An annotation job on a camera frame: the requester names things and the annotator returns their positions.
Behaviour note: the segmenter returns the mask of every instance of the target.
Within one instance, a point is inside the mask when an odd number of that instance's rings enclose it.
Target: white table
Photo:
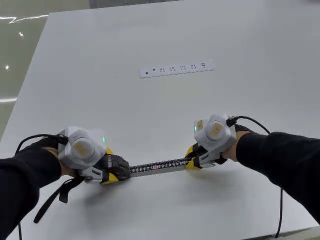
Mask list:
[[[53,13],[0,153],[74,125],[105,130],[110,148],[131,165],[169,160],[194,143],[193,121],[213,113],[318,137],[319,11],[313,1],[185,0]],[[215,71],[138,77],[143,67],[208,59]],[[238,240],[277,230],[279,188],[238,163],[82,184],[67,205],[55,201],[32,223],[61,182],[41,190],[22,221],[23,239]],[[283,203],[282,231],[317,225],[289,196]]]

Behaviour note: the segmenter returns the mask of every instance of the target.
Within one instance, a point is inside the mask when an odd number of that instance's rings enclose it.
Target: power outlet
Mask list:
[[[172,64],[167,66],[158,66],[150,68],[142,68],[139,70],[139,77],[152,78],[158,76],[175,75],[175,74],[187,74],[203,71],[215,70],[215,66],[212,60],[194,62],[190,64]]]

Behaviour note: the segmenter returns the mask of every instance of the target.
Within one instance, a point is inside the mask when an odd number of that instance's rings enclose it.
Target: floor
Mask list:
[[[89,8],[88,0],[0,0],[0,139],[48,14]]]

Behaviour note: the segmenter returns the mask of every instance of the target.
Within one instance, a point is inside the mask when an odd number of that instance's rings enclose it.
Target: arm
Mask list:
[[[0,239],[5,239],[38,202],[39,189],[73,175],[51,147],[28,147],[15,157],[0,159]]]
[[[267,176],[320,223],[319,139],[282,132],[260,135],[239,131],[236,143],[222,156]]]

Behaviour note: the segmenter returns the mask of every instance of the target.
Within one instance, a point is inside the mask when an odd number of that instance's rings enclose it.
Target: black cable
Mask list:
[[[248,117],[248,116],[233,116],[233,117],[230,117],[229,119],[226,120],[226,124],[231,127],[233,126],[234,124],[237,123],[237,120],[238,119],[247,119],[247,120],[250,120],[252,122],[254,122],[255,124],[257,124],[259,127],[261,127],[263,130],[265,130],[268,134],[270,134],[270,131],[265,127],[263,126],[260,122],[258,122],[257,120],[254,120],[253,118],[251,117]],[[280,234],[280,229],[281,229],[281,224],[282,224],[282,213],[283,213],[283,196],[284,196],[284,191],[282,188],[280,188],[280,216],[279,216],[279,224],[278,224],[278,229],[276,231],[276,234],[275,234],[275,238],[277,239],[279,237],[279,234]]]
[[[25,139],[23,139],[18,147],[16,148],[16,151],[15,151],[15,154],[14,155],[17,155],[18,152],[20,152],[20,149],[21,149],[21,146],[28,140],[30,139],[35,139],[35,138],[40,138],[40,137],[48,137],[48,138],[56,138],[56,139],[60,139],[60,136],[59,135],[52,135],[52,134],[37,134],[37,135],[33,135],[33,136],[29,136]],[[21,223],[19,222],[18,223],[18,231],[19,231],[19,240],[22,240],[22,231],[21,231]]]

